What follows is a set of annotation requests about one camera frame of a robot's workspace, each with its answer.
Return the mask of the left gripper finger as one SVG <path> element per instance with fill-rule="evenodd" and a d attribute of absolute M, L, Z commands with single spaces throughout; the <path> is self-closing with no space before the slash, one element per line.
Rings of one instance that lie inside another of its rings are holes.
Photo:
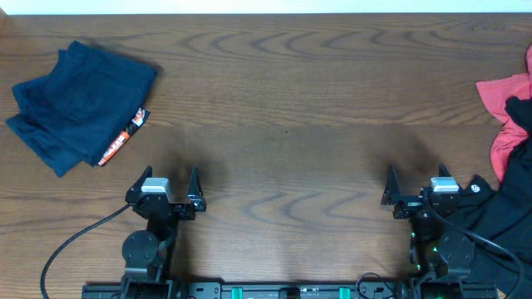
<path fill-rule="evenodd" d="M 198 168 L 195 166 L 192 169 L 190 176 L 190 185 L 187 192 L 191 205 L 195 212 L 205 212 L 207 209 L 207 202 L 200 185 L 200 177 L 198 174 Z"/>
<path fill-rule="evenodd" d="M 142 188 L 142 185 L 144 184 L 144 182 L 148 179 L 148 178 L 151 178 L 152 177 L 152 174 L 153 174 L 153 169 L 151 166 L 147 166 L 144 170 L 144 172 L 142 173 L 142 175 L 134 182 L 134 184 L 131 186 L 131 188 L 128 190 L 128 194 L 129 195 L 132 195 L 132 194 L 139 194 L 141 193 L 141 188 Z"/>

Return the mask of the black t-shirt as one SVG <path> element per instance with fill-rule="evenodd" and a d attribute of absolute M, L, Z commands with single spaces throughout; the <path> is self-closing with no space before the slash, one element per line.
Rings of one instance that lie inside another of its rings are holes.
<path fill-rule="evenodd" d="M 525 140 L 510 152 L 498 190 L 476 175 L 465 188 L 449 221 L 491 240 L 515 254 L 525 278 L 513 298 L 531 297 L 531 101 L 512 97 L 506 112 L 523 130 Z"/>

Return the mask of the red t-shirt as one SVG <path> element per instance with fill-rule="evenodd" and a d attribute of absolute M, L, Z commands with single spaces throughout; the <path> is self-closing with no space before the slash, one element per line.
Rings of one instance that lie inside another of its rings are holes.
<path fill-rule="evenodd" d="M 515 96 L 519 100 L 531 98 L 531 47 L 525 53 L 527 72 L 494 81 L 478 81 L 475 86 L 487 111 L 497 119 L 502 128 L 490 148 L 490 161 L 497 179 L 505 176 L 510 152 L 524 141 L 528 134 L 506 112 L 506 101 Z"/>

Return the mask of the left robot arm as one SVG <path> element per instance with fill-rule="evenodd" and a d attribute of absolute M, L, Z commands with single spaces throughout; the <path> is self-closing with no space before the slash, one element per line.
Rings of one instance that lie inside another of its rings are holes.
<path fill-rule="evenodd" d="M 147 225 L 123 242 L 121 252 L 126 266 L 121 298 L 189 296 L 186 283 L 172 277 L 170 267 L 179 223 L 192 221 L 197 213 L 207 209 L 196 167 L 191 171 L 187 198 L 187 203 L 173 203 L 169 180 L 155 178 L 150 166 L 126 192 L 126 202 L 147 220 Z"/>

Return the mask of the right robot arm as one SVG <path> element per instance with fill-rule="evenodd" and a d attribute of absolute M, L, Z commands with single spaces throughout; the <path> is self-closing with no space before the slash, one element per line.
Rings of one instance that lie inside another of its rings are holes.
<path fill-rule="evenodd" d="M 409 258 L 418 273 L 394 287 L 395 298 L 463 298 L 461 283 L 470 275 L 475 244 L 443 221 L 461 198 L 461 186 L 446 167 L 418 195 L 401 192 L 394 167 L 387 171 L 381 204 L 392 206 L 395 219 L 411 225 Z"/>

